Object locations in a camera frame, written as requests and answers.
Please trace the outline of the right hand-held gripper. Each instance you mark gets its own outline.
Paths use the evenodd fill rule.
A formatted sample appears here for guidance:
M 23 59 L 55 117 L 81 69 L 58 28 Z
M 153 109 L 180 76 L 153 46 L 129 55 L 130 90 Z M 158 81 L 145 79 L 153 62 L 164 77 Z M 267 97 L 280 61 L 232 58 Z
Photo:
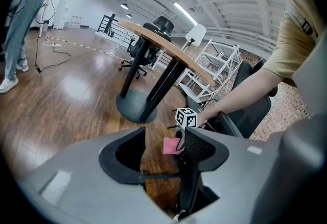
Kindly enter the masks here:
M 198 114 L 190 108 L 178 108 L 175 114 L 175 121 L 180 127 L 175 132 L 175 137 L 179 139 L 176 150 L 181 151 L 184 149 L 184 129 L 186 127 L 198 126 Z

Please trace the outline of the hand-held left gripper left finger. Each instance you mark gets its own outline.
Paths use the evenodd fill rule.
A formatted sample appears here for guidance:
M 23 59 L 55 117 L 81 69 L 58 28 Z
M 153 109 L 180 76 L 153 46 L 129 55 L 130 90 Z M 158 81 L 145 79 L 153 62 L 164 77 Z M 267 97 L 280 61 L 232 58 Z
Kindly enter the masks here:
M 141 185 L 120 184 L 101 168 L 102 149 L 136 130 L 80 141 L 17 182 L 31 205 L 54 224 L 171 224 Z

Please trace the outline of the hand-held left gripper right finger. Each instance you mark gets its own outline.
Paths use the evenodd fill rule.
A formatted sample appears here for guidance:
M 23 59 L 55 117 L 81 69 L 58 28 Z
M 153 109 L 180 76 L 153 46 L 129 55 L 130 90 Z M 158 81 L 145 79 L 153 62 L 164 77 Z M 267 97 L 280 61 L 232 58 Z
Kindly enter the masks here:
M 199 128 L 192 133 L 221 143 L 229 150 L 227 160 L 213 171 L 201 173 L 205 186 L 218 199 L 185 219 L 185 224 L 274 224 L 281 210 L 263 190 L 279 156 L 283 132 L 267 141 L 241 139 Z

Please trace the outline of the pink cloth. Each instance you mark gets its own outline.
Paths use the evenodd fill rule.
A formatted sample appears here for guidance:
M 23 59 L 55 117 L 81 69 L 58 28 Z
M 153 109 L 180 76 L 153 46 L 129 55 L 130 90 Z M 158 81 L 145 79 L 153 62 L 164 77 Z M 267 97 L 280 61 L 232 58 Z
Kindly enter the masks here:
M 163 153 L 165 155 L 179 155 L 180 153 L 182 153 L 184 149 L 181 151 L 176 150 L 178 140 L 178 138 L 165 137 L 163 139 Z

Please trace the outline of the black folding chair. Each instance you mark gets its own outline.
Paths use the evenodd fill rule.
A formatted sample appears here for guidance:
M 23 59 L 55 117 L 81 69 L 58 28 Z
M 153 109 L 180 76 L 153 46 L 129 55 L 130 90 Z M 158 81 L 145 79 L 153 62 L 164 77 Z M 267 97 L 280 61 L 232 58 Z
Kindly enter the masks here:
M 204 108 L 206 107 L 206 106 L 208 106 L 209 105 L 209 103 L 211 103 L 211 102 L 213 102 L 213 101 L 215 101 L 215 102 L 217 102 L 217 101 L 219 101 L 221 98 L 219 97 L 219 96 L 215 96 L 214 98 L 210 98 L 209 100 L 207 100 L 207 101 L 202 101 L 202 102 L 197 102 L 197 101 L 195 101 L 193 98 L 191 98 L 191 97 L 186 97 L 186 99 L 185 99 L 185 106 L 187 107 L 187 108 L 190 108 L 190 109 L 192 109 L 194 112 L 196 112 L 196 113 L 200 113 L 202 110 L 204 110 Z

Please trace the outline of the round wooden table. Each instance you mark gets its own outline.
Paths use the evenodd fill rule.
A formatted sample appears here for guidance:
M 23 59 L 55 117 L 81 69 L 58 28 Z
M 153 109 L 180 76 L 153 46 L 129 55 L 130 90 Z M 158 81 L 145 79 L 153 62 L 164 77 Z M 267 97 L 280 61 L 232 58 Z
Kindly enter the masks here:
M 215 86 L 215 81 L 211 76 L 191 57 L 157 33 L 125 20 L 119 21 L 119 25 L 143 39 L 141 46 L 138 48 L 138 53 L 131 64 L 122 90 L 116 97 L 116 107 L 125 119 L 135 123 L 152 122 L 156 118 L 156 107 L 186 68 L 193 70 L 203 77 L 208 84 Z M 145 95 L 142 92 L 130 89 L 130 85 L 151 44 L 167 52 L 172 57 L 172 60 L 149 95 Z

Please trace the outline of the black mesh office chair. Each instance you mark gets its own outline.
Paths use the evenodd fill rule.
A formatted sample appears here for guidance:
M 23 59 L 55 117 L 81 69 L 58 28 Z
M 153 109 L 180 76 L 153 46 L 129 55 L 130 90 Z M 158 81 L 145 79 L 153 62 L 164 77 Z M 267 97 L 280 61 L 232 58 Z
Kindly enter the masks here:
M 248 62 L 243 61 L 237 72 L 232 89 L 235 89 L 246 78 L 257 72 L 265 62 L 265 59 L 260 59 L 255 66 L 251 66 Z M 268 114 L 271 108 L 270 98 L 276 96 L 277 92 L 278 87 L 276 86 L 252 105 L 227 115 L 244 138 L 248 139 Z
M 143 25 L 144 28 L 156 33 L 157 35 L 163 37 L 165 40 L 171 42 L 171 32 L 174 29 L 173 23 L 168 20 L 164 16 L 158 17 L 153 24 L 145 23 Z M 127 52 L 130 54 L 131 57 L 135 58 L 138 54 L 138 51 L 141 46 L 143 46 L 145 40 L 142 37 L 139 37 L 138 41 L 135 45 L 128 48 Z M 143 76 L 147 75 L 147 72 L 141 68 L 141 66 L 147 66 L 149 64 L 153 65 L 154 62 L 157 60 L 157 54 L 160 51 L 160 48 L 154 44 L 151 44 L 149 48 L 147 49 L 147 52 L 145 56 L 143 57 L 140 66 L 138 67 L 138 70 L 136 71 L 136 79 L 140 78 L 140 72 L 144 72 Z

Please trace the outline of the white metal shelf unit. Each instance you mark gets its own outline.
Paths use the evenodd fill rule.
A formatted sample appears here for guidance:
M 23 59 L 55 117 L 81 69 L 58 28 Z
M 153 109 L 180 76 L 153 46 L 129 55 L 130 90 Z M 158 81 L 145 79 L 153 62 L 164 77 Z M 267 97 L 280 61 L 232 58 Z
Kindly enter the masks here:
M 205 45 L 195 62 L 214 80 L 215 85 L 207 83 L 195 71 L 187 68 L 176 81 L 183 93 L 195 101 L 212 100 L 220 90 L 229 87 L 243 62 L 238 45 L 227 45 L 213 40 Z

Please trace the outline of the white-shade brass table lamp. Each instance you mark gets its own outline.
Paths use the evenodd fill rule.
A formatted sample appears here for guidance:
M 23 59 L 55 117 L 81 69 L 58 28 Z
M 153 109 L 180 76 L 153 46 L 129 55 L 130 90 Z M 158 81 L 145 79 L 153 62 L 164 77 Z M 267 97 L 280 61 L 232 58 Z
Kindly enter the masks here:
M 184 46 L 181 48 L 182 52 L 185 52 L 190 45 L 194 45 L 194 46 L 199 46 L 200 43 L 202 42 L 202 39 L 204 38 L 206 33 L 206 27 L 201 25 L 201 24 L 197 24 L 195 25 L 185 36 L 186 39 L 186 43 L 184 44 Z

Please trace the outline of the long ceiling light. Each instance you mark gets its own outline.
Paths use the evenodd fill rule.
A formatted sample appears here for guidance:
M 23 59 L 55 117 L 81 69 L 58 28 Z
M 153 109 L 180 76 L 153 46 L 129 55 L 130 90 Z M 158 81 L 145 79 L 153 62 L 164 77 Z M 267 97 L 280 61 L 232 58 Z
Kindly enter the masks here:
M 185 17 L 193 24 L 197 25 L 197 21 L 177 2 L 174 3 L 174 6 L 182 13 L 185 15 Z

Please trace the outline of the person's beige shirt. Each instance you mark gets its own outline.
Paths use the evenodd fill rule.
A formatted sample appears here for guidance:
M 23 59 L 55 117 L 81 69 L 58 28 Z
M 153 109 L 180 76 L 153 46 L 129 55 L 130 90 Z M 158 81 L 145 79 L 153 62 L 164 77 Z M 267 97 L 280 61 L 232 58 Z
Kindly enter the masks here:
M 323 29 L 324 22 L 313 0 L 286 0 L 275 50 L 263 68 L 295 87 L 292 76 L 311 54 Z

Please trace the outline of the pack of water bottles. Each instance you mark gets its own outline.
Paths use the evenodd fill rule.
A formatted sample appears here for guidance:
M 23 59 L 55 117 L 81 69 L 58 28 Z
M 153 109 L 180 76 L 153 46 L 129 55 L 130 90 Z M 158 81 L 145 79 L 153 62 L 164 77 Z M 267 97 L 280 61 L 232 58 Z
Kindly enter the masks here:
M 79 29 L 81 26 L 82 17 L 72 15 L 68 22 L 65 23 L 67 28 Z

